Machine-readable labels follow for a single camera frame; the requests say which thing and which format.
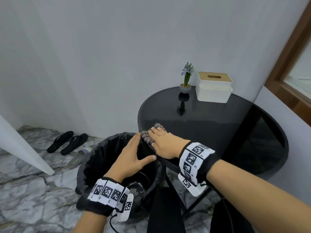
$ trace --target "purple flower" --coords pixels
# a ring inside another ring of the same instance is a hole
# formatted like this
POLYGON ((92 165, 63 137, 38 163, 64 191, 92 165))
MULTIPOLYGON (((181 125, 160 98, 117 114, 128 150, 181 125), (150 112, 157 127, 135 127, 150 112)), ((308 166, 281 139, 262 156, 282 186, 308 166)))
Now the purple flower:
POLYGON ((186 73, 192 74, 194 72, 194 68, 191 65, 192 63, 189 64, 189 62, 187 62, 187 64, 185 65, 183 69, 183 72, 181 73, 181 76, 186 75, 186 73))

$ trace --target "tissue box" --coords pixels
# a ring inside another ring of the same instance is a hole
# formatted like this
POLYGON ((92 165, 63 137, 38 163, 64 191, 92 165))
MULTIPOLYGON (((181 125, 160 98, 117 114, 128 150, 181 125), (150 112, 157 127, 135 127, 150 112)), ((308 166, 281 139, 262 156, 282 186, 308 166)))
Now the tissue box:
POLYGON ((196 96, 199 101, 227 103, 233 89, 228 74, 199 72, 196 96))

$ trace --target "gray slide sandal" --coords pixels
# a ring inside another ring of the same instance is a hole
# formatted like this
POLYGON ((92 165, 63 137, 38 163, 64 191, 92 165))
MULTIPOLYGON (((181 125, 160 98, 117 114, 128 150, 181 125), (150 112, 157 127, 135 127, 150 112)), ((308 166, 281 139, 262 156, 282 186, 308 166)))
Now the gray slide sandal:
POLYGON ((80 165, 84 159, 84 157, 89 154, 92 149, 96 147, 96 145, 91 145, 91 146, 87 146, 87 147, 84 147, 83 149, 81 149, 78 154, 72 158, 72 160, 70 160, 68 162, 68 168, 69 169, 74 169, 76 167, 78 167, 78 165, 80 165))

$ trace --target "round table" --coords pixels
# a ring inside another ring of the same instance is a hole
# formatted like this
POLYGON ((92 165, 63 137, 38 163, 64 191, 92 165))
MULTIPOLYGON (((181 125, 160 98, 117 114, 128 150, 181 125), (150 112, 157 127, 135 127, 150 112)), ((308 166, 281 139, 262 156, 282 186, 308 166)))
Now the round table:
MULTIPOLYGON (((231 94, 227 103, 198 101, 195 87, 182 94, 179 87, 159 91, 141 105, 138 129, 160 123, 176 136, 200 142, 223 160, 265 180, 288 157, 287 137, 280 125, 254 103, 231 94)), ((170 160, 179 168, 179 160, 170 160)))

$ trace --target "hand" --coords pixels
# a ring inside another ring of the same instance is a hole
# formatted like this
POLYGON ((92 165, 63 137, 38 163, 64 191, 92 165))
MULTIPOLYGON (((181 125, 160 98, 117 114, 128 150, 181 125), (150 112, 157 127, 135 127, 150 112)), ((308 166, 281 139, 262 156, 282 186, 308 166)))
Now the hand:
POLYGON ((123 148, 121 154, 111 166, 109 171, 104 175, 110 177, 117 182, 122 182, 124 178, 133 176, 145 165, 156 160, 155 155, 147 156, 142 160, 137 158, 137 147, 140 141, 140 133, 135 134, 126 147, 123 148))
POLYGON ((190 141, 167 133, 162 128, 153 127, 148 134, 155 141, 151 144, 152 147, 159 156, 165 159, 179 158, 181 150, 190 141))

